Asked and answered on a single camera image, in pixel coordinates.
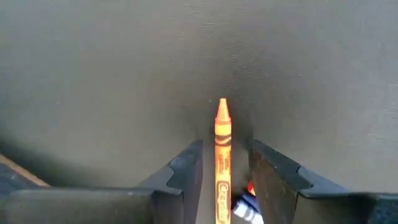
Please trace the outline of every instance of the gray wall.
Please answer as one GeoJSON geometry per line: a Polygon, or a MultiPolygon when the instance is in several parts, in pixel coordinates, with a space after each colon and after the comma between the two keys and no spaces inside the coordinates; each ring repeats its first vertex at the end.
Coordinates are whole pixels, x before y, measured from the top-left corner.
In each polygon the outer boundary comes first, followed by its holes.
{"type": "Polygon", "coordinates": [[[3,151],[56,185],[131,186],[205,138],[208,213],[209,136],[227,96],[236,139],[253,134],[351,189],[397,192],[397,11],[389,0],[1,1],[3,151]]]}

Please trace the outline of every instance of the crayon tip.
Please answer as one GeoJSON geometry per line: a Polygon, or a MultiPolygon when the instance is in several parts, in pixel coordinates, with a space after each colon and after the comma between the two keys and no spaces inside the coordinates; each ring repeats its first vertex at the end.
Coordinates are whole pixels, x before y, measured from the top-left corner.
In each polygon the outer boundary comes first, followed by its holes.
{"type": "Polygon", "coordinates": [[[219,121],[230,121],[228,107],[226,105],[226,98],[220,98],[220,103],[218,104],[217,120],[219,121]]]}

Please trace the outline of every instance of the small orange object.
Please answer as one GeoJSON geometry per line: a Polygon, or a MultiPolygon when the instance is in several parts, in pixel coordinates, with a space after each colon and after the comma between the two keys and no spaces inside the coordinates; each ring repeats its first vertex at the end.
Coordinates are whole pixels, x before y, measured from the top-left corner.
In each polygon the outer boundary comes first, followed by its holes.
{"type": "Polygon", "coordinates": [[[253,182],[249,182],[249,184],[248,184],[248,192],[250,193],[250,194],[253,194],[253,196],[256,196],[256,193],[255,193],[255,191],[254,191],[254,187],[253,187],[253,182]]]}
{"type": "Polygon", "coordinates": [[[221,98],[215,121],[216,224],[231,223],[231,118],[221,98]]]}

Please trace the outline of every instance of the orange crayon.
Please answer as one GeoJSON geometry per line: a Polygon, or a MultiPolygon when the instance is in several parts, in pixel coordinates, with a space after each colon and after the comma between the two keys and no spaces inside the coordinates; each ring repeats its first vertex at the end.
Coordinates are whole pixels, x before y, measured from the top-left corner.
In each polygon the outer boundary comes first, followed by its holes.
{"type": "Polygon", "coordinates": [[[216,224],[231,223],[231,118],[221,98],[215,121],[216,224]]]}

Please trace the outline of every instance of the gray surface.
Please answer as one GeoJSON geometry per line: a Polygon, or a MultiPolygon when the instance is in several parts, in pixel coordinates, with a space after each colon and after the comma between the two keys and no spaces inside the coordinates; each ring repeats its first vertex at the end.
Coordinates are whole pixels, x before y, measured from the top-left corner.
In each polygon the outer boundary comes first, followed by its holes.
{"type": "MultiPolygon", "coordinates": [[[[204,137],[209,215],[209,130],[227,96],[236,138],[253,131],[349,189],[398,191],[397,11],[388,0],[1,1],[0,137],[25,166],[45,162],[34,169],[53,184],[120,186],[204,137]]],[[[244,159],[235,147],[234,166],[244,159]]]]}

